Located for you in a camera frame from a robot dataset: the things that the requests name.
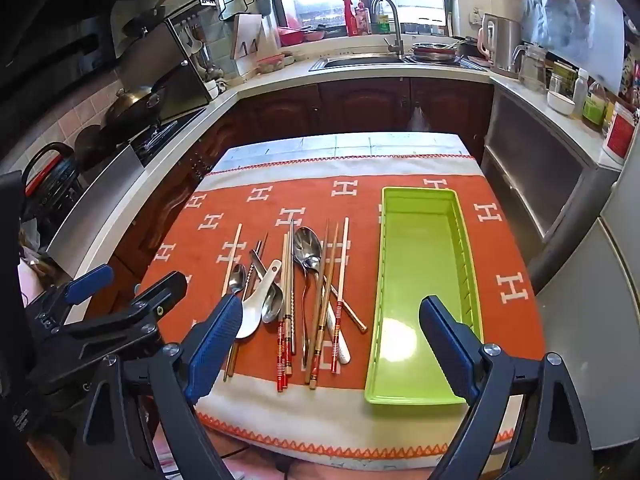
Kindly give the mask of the brown wooden chopstick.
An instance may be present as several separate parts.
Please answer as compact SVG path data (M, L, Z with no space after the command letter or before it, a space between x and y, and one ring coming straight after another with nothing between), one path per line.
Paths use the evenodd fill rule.
M314 362L314 349L318 341L318 331L320 322L320 311L322 305L322 286L323 286L323 273L326 266L326 244L328 244L329 226L326 226L324 231L324 241L318 243L319 255L317 262L312 267L314 270L314 278L316 279L316 292L314 293L314 316L311 323L311 335L310 335L310 350L309 356L306 361L306 373L305 384L309 385L311 380L312 363Z

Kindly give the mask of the bamboo chopstick red handle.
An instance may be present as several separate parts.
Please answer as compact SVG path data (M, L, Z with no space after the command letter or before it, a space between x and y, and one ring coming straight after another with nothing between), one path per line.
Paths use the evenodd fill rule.
M224 276L224 281L222 282L221 296L224 296L227 293L227 290L229 287L229 280L230 280L232 268L234 266L235 252L239 244L239 239L242 232L242 226L243 226L242 223L239 223L235 230L235 236L229 252L226 275Z

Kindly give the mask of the steel electric kettle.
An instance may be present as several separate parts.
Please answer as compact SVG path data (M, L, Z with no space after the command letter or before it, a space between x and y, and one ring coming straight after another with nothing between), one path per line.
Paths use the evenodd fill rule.
M490 13L483 16L482 26L477 33L477 49L493 72L516 78L513 53L522 40L522 26L518 21Z

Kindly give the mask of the white bowl on counter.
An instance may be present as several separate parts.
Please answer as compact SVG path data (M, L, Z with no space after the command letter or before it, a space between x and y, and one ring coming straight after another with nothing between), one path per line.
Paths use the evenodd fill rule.
M563 116L570 116L574 113L575 103L561 93L549 90L547 92L547 104L548 107Z

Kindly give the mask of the green plastic utensil tray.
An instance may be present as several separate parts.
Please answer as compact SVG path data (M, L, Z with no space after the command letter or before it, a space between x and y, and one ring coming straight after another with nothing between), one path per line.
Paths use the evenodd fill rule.
M435 295L483 336L468 231L453 190L382 189L374 329L364 398L374 405L461 404L422 333L419 307Z

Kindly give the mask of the white ceramic spoon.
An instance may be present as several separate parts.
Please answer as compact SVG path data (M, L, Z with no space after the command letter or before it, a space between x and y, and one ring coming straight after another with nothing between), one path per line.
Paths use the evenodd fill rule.
M264 305L269 289L276 279L281 266L282 262L278 259L274 259L266 271L264 278L258 284L256 290L247 298L247 300L242 301L242 323L238 333L236 334L236 338L248 338L255 330L258 329L259 323L262 320L262 306Z

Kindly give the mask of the red spray bottle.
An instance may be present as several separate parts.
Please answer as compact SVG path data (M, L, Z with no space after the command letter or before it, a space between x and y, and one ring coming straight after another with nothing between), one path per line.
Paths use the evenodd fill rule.
M352 10L352 0L343 0L344 3L344 20L349 37L355 37L359 35L358 25L354 10Z

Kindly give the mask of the black wok pan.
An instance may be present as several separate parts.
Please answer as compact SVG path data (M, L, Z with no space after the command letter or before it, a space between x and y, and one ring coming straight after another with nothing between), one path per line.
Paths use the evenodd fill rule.
M130 92L122 90L107 109L104 126L139 131L160 117L165 94L164 88L154 90L152 87L139 87Z

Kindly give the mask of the bamboo chopstick red end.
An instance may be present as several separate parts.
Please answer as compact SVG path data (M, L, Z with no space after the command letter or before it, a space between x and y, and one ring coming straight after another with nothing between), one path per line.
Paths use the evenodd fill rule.
M291 367L291 350L290 350L290 334L288 326L290 319L288 318L288 302L290 294L288 293L288 254L290 253L290 244L288 244L288 232L284 233L282 244L282 266L281 266L281 288L283 292L282 307L279 314L279 368L278 368L278 392L283 392L288 388L288 376Z

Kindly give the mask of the kitchen sink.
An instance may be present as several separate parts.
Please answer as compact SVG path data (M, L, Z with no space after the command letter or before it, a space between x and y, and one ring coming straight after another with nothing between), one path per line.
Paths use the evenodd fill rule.
M320 58L319 61L311 65L309 70L311 72L320 72L320 70L334 70L334 68L343 67L398 65L407 63L409 63L408 58L398 58L396 55L343 55L334 56L334 58Z

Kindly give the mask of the red white canister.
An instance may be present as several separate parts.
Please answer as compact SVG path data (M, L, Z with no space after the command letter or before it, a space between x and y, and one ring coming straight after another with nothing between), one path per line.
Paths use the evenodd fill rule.
M625 162L631 141L634 138L636 125L636 115L631 113L627 107L616 102L606 129L603 151L618 164L623 165Z

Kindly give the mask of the large steel spoon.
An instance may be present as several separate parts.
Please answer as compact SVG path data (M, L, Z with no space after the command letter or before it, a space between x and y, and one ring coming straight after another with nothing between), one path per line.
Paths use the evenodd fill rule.
M293 242L293 255L296 262L303 269L303 274L305 275L305 288L303 291L303 305L306 302L306 293L309 289L309 277L311 272L320 275L320 259L322 252L322 244L318 239L316 233L308 226L301 226L294 233L294 242ZM322 294L326 292L326 285L328 284L328 280L325 275L322 275L323 278L323 290ZM335 328L335 312L331 303L329 303L328 313L326 314L328 319L326 320L326 330L329 332L330 336L334 335ZM312 344L310 341L310 335L308 330L306 329L306 322L303 322L303 329L306 330L304 332L306 339L303 339L303 370L306 370L307 364L310 363L310 352L312 350ZM338 359L342 365L346 365L350 362L350 353L346 344L346 340L344 338L343 333L340 333L338 336Z

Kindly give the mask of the steel kitchen faucet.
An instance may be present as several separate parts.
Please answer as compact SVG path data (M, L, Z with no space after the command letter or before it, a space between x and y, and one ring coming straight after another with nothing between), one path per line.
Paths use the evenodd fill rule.
M387 44L387 49L390 51L390 53L396 54L397 57L402 61L405 57L405 45L404 40L402 40L402 32L396 4L393 2L393 0L372 0L371 11L375 16L379 16L380 14L378 13L378 6L382 2L386 2L390 7L390 10L392 11L393 30L395 35L394 42L392 44Z

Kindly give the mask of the orange H-pattern blanket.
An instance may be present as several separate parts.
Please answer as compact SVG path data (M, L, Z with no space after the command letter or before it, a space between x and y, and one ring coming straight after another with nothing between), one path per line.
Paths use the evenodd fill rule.
M265 448L348 468L416 468L434 464L465 413L454 405L374 405L364 398L378 289L382 189L434 188L457 193L471 243L482 341L511 356L544 354L540 317L525 264L501 206L469 155L306 158L211 172L186 202L146 271L152 284L171 271L188 291L160 324L180 340L220 298L235 230L234 261L246 261L258 242L264 259L282 256L285 232L308 226L324 239L326 272L338 286L344 220L349 218L341 332L350 362L332 374L332 344L314 349L319 363L305 384L303 351L311 334L314 283L295 285L295 327L289 330L288 388L278 392L278 326L259 326L241 344L232 378L220 378L196 410L207 426Z

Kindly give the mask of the small steel spoon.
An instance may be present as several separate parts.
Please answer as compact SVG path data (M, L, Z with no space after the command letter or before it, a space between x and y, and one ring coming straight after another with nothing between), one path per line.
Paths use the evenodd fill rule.
M246 267L243 263L235 263L230 271L228 279L228 292L238 294L242 292L246 284Z

